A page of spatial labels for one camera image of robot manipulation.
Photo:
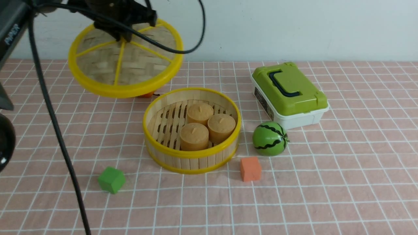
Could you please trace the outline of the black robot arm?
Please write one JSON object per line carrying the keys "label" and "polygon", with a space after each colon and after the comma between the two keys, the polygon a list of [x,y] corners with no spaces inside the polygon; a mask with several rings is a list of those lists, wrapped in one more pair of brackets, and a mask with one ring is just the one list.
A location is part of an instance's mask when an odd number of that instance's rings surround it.
{"label": "black robot arm", "polygon": [[[150,99],[99,97],[77,85],[64,60],[43,60],[50,98],[75,169],[86,175],[94,159],[122,166],[140,157],[144,135],[140,115]],[[27,59],[9,59],[1,82],[14,102],[14,111],[3,111],[16,131],[16,149],[1,177],[66,175],[67,167],[44,104],[34,64]]]}

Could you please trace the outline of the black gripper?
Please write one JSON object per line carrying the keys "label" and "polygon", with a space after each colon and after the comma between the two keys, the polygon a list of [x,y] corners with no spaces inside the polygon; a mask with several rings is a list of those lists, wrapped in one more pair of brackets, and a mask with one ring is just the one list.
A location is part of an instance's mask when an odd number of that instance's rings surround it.
{"label": "black gripper", "polygon": [[149,0],[143,6],[134,0],[69,0],[69,6],[90,9],[91,13],[84,12],[82,15],[94,21],[94,27],[111,35],[116,41],[122,38],[127,42],[132,40],[132,33],[117,27],[102,18],[94,15],[100,13],[132,28],[133,25],[147,23],[156,26],[157,13],[152,9]]}

